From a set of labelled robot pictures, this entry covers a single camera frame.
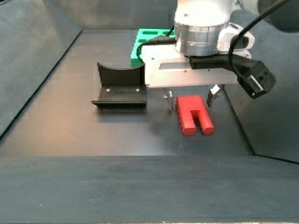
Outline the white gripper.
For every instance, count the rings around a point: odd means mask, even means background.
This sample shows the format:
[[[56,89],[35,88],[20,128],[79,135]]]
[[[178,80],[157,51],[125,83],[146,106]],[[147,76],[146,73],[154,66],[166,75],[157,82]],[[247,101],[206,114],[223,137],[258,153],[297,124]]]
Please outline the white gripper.
[[[174,110],[174,91],[169,88],[215,85],[207,96],[207,105],[221,96],[225,85],[237,84],[238,76],[225,68],[193,69],[189,58],[175,51],[174,45],[146,45],[142,48],[145,62],[145,84],[150,88],[165,88],[163,99],[169,111]]]

